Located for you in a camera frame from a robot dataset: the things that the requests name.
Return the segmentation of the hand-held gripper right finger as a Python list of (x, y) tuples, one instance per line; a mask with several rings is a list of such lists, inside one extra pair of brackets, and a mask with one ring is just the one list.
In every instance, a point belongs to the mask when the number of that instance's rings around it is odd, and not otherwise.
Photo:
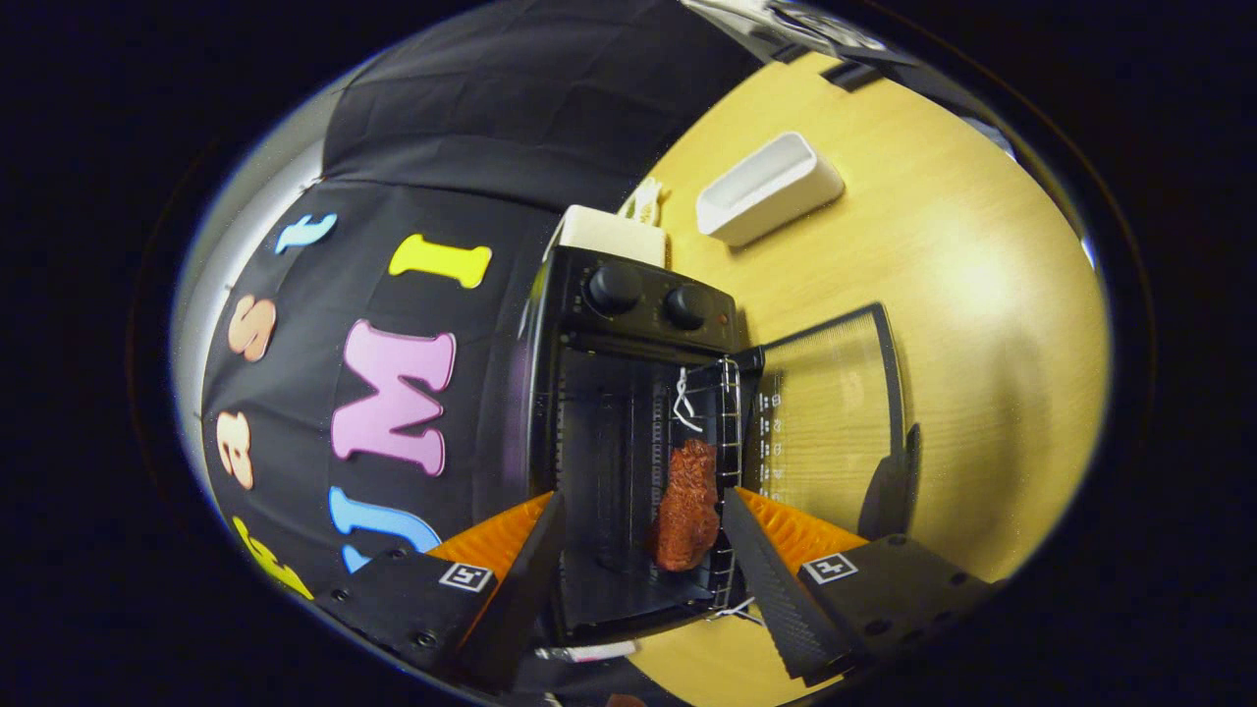
[(906, 533), (867, 541), (748, 489), (723, 531), (792, 679), (857, 676), (915, 652), (994, 594)]

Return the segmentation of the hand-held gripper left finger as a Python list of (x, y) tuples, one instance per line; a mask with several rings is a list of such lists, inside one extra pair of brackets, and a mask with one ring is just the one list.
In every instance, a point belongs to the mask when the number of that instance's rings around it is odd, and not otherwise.
[(512, 692), (566, 540), (563, 492), (541, 494), (427, 552), (391, 548), (317, 608), (409, 671)]

